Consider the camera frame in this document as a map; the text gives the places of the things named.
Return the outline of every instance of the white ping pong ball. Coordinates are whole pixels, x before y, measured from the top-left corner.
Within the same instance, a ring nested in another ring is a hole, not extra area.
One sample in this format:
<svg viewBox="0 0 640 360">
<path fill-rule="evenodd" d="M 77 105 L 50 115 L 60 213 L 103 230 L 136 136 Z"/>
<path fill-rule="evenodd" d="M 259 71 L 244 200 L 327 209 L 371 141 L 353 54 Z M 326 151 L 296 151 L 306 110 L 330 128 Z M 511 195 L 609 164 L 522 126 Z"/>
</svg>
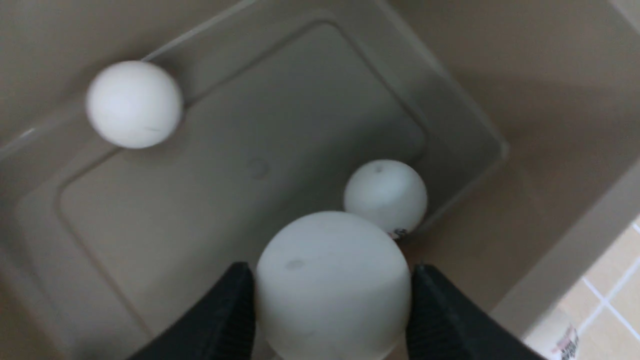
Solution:
<svg viewBox="0 0 640 360">
<path fill-rule="evenodd" d="M 182 94 L 161 67 L 123 61 L 101 71 L 86 94 L 86 112 L 105 140 L 141 149 L 167 139 L 182 116 Z"/>
<path fill-rule="evenodd" d="M 256 271 L 256 315 L 285 360 L 380 360 L 406 327 L 411 275 L 396 243 L 349 213 L 284 227 Z"/>
<path fill-rule="evenodd" d="M 380 226 L 394 239 L 420 225 L 427 201 L 427 188 L 420 175 L 394 160 L 363 165 L 344 190 L 345 211 Z"/>
</svg>

